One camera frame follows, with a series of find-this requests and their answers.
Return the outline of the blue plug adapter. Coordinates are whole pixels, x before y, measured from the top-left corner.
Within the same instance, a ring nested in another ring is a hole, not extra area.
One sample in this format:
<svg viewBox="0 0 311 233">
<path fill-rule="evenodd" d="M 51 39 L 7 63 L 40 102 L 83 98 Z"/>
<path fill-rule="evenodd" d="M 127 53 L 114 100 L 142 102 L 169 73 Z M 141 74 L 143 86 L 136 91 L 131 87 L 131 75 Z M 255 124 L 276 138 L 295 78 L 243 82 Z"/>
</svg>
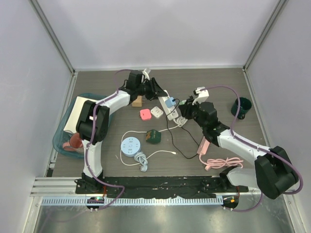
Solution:
<svg viewBox="0 0 311 233">
<path fill-rule="evenodd" d="M 169 97 L 165 100 L 165 104 L 168 108 L 174 107 L 176 105 L 175 99 L 173 97 Z"/>
</svg>

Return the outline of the white square plug adapter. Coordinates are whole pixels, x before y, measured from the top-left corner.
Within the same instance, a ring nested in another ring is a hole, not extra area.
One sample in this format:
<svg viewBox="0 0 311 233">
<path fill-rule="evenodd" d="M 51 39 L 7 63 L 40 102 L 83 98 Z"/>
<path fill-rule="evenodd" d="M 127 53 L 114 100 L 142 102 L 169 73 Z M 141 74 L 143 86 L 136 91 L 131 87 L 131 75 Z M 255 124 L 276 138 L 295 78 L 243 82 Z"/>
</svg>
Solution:
<svg viewBox="0 0 311 233">
<path fill-rule="evenodd" d="M 164 112 L 157 106 L 153 107 L 151 110 L 150 110 L 152 116 L 154 116 L 155 118 L 160 118 L 163 116 Z"/>
</svg>

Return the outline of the white power strip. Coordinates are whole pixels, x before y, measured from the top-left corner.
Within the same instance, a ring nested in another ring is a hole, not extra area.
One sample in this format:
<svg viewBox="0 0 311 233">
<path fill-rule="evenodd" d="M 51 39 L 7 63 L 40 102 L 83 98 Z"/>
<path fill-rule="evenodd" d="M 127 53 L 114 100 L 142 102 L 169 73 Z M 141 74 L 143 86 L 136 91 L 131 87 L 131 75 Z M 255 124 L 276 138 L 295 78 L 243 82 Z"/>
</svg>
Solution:
<svg viewBox="0 0 311 233">
<path fill-rule="evenodd" d="M 165 100 L 167 100 L 169 97 L 170 97 L 170 95 L 168 94 L 168 97 L 159 97 L 158 99 L 159 99 L 159 102 L 163 108 L 164 113 L 167 115 L 167 119 L 168 120 L 174 120 L 174 119 L 179 117 L 179 114 L 178 114 L 177 109 L 176 109 L 177 104 L 174 107 L 168 108 L 165 104 Z"/>
</svg>

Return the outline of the pink square plug adapter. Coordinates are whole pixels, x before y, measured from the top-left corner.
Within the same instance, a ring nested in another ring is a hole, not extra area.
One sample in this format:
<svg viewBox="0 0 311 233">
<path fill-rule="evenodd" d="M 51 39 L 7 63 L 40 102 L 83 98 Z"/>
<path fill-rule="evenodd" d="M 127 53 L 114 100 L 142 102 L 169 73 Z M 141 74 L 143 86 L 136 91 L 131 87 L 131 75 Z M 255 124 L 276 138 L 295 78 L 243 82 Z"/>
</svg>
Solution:
<svg viewBox="0 0 311 233">
<path fill-rule="evenodd" d="M 141 120 L 143 120 L 143 121 L 147 121 L 147 120 L 150 120 L 152 118 L 152 114 L 151 114 L 150 109 L 141 109 L 139 111 L 139 116 L 140 116 Z"/>
</svg>

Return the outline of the pink power strip with cable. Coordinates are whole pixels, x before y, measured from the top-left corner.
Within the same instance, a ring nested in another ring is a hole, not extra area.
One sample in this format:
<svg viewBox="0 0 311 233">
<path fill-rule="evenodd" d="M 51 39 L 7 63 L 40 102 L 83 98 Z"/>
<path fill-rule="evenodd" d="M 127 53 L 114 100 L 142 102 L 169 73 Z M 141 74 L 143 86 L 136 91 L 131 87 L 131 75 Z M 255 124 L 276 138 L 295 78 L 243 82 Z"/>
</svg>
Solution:
<svg viewBox="0 0 311 233">
<path fill-rule="evenodd" d="M 212 169 L 221 169 L 221 168 L 243 168 L 244 160 L 239 157 L 226 157 L 226 158 L 212 158 L 208 155 L 208 150 L 210 147 L 210 142 L 208 142 L 204 137 L 202 138 L 198 149 L 197 155 L 200 163 L 204 166 L 206 171 Z"/>
</svg>

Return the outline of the dark green cube socket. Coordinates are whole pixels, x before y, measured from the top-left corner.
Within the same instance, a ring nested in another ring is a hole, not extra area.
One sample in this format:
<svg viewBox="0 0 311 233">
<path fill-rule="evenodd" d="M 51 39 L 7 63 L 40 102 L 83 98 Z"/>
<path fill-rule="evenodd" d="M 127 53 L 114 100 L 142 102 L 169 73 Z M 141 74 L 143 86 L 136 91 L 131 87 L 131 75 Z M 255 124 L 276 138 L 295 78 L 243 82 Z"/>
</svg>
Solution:
<svg viewBox="0 0 311 233">
<path fill-rule="evenodd" d="M 151 129 L 147 131 L 145 141 L 150 144 L 158 144 L 161 142 L 161 132 Z"/>
</svg>

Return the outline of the round blue power socket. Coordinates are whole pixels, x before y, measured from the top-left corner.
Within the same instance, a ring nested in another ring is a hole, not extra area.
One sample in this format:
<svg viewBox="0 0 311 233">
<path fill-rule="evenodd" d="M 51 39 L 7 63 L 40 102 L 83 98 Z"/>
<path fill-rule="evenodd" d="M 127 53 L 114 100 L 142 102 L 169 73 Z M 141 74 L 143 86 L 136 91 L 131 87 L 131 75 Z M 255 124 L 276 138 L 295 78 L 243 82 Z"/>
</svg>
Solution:
<svg viewBox="0 0 311 233">
<path fill-rule="evenodd" d="M 136 137 L 127 137 L 121 142 L 121 153 L 126 157 L 134 158 L 140 165 L 141 172 L 148 169 L 148 161 L 146 155 L 141 151 L 140 141 Z"/>
</svg>

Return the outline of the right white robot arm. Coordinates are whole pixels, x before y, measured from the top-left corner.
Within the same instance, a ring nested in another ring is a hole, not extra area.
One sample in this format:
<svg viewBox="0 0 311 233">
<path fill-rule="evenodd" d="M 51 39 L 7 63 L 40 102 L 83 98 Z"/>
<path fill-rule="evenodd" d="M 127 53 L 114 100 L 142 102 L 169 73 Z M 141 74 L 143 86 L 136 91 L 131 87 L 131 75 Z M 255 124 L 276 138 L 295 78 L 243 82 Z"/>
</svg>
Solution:
<svg viewBox="0 0 311 233">
<path fill-rule="evenodd" d="M 182 117 L 192 119 L 200 126 L 206 141 L 233 152 L 254 166 L 254 169 L 238 166 L 229 169 L 219 180 L 222 190 L 229 192 L 240 185 L 254 187 L 274 200 L 289 194 L 289 189 L 300 181 L 285 149 L 255 144 L 237 134 L 218 120 L 213 103 L 197 103 L 189 98 L 178 108 Z"/>
</svg>

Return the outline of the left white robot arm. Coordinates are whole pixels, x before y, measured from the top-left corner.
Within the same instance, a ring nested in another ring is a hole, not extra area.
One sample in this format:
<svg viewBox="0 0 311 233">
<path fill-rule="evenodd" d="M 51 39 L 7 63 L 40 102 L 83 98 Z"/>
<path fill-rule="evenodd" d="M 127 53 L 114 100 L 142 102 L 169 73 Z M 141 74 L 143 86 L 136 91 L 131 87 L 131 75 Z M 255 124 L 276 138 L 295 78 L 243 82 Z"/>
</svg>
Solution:
<svg viewBox="0 0 311 233">
<path fill-rule="evenodd" d="M 102 141 L 108 132 L 110 116 L 122 107 L 130 105 L 138 96 L 147 100 L 157 100 L 168 94 L 159 86 L 155 78 L 149 77 L 150 69 L 129 70 L 125 83 L 110 96 L 97 102 L 87 100 L 81 109 L 76 124 L 84 147 L 84 169 L 82 178 L 89 178 L 86 187 L 92 193 L 103 189 L 103 168 L 101 165 Z"/>
</svg>

